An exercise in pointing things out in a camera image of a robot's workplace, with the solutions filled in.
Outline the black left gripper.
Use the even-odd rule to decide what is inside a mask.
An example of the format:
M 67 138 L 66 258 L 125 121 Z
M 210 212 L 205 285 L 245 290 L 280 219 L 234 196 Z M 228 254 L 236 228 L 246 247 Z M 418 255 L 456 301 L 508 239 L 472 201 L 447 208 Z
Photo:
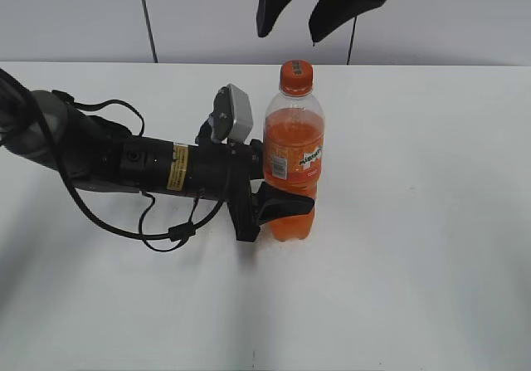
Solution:
M 230 140 L 189 148 L 188 195 L 225 203 L 240 242 L 254 242 L 261 225 L 307 215 L 314 209 L 312 197 L 288 193 L 266 182 L 251 192 L 251 181 L 263 178 L 262 150 L 258 139 L 249 144 Z

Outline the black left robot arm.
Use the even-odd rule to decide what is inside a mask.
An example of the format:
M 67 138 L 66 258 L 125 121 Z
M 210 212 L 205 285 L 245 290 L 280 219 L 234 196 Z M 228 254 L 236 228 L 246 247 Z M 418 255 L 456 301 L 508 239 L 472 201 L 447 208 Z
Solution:
M 227 207 L 241 242 L 253 242 L 262 225 L 302 216 L 314 200 L 264 183 L 263 149 L 249 139 L 253 125 L 247 94 L 225 85 L 192 145 L 134 134 L 98 116 L 102 104 L 82 104 L 60 90 L 28 90 L 1 74 L 1 145 L 12 154 L 57 171 L 78 208 L 107 232 L 149 245 L 169 240 L 183 246 L 203 226 L 188 219 L 166 232 L 126 231 L 102 222 L 80 191 L 156 194 L 212 201 Z M 261 181 L 253 190 L 253 181 Z

